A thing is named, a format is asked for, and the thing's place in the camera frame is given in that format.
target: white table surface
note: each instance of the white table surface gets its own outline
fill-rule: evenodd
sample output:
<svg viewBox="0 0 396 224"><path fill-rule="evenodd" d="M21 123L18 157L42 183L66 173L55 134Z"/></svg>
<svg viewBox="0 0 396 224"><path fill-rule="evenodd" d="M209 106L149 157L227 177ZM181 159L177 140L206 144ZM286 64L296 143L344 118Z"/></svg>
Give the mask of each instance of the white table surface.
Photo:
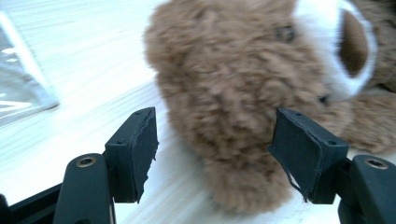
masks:
<svg viewBox="0 0 396 224"><path fill-rule="evenodd" d="M136 110L155 106L159 150L140 204L116 204L118 223L339 223L334 205L296 191L273 213L225 213L210 200L200 160L169 126L141 41L163 0L2 0L60 99L57 108L0 127L0 192L17 203L63 181L75 157L104 151Z"/></svg>

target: white fur patch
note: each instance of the white fur patch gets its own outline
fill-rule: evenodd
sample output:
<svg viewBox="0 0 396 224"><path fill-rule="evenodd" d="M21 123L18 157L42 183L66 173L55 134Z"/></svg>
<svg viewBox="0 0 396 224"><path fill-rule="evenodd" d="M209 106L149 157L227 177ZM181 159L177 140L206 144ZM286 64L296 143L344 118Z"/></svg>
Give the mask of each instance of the white fur patch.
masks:
<svg viewBox="0 0 396 224"><path fill-rule="evenodd" d="M344 10L350 12L362 25L368 45L368 58L355 77L350 77L338 54L342 41ZM323 82L331 89L329 100L342 101L358 94L375 67L376 41L371 24L347 0L297 0L292 14L296 31L313 47L323 64Z"/></svg>

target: black plastic bracket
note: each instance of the black plastic bracket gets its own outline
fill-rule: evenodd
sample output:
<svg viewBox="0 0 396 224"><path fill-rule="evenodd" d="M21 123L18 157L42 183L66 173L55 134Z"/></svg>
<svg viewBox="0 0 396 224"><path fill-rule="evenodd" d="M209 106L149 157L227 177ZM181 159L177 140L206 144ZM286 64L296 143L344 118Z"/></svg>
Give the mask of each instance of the black plastic bracket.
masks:
<svg viewBox="0 0 396 224"><path fill-rule="evenodd" d="M134 112L101 154L79 156L64 182L8 206L0 195L0 223L116 223L116 203L139 202L158 148L155 108Z"/></svg>
<svg viewBox="0 0 396 224"><path fill-rule="evenodd" d="M359 155L349 160L348 145L304 114L279 108L270 153L292 186L312 203L333 203L343 224L391 224L396 220L396 166Z"/></svg>

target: brown teddy bear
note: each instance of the brown teddy bear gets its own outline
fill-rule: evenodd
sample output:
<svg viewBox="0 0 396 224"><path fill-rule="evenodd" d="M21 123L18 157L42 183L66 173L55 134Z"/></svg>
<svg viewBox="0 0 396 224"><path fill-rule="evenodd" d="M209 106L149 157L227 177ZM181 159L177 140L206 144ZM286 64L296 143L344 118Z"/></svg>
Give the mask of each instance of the brown teddy bear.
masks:
<svg viewBox="0 0 396 224"><path fill-rule="evenodd" d="M276 109L305 113L352 147L396 146L390 0L171 0L145 33L168 117L205 163L214 200L265 212L289 197L268 153Z"/></svg>

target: teddy bear head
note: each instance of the teddy bear head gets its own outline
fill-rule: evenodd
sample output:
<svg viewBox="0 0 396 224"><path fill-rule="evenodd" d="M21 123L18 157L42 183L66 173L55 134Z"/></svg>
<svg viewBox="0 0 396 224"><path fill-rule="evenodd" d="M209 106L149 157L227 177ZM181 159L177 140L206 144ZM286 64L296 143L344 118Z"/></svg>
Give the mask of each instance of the teddy bear head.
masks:
<svg viewBox="0 0 396 224"><path fill-rule="evenodd" d="M171 121L214 142L238 138L235 127L270 142L277 107L339 134L376 53L370 23L347 0L173 0L146 44Z"/></svg>

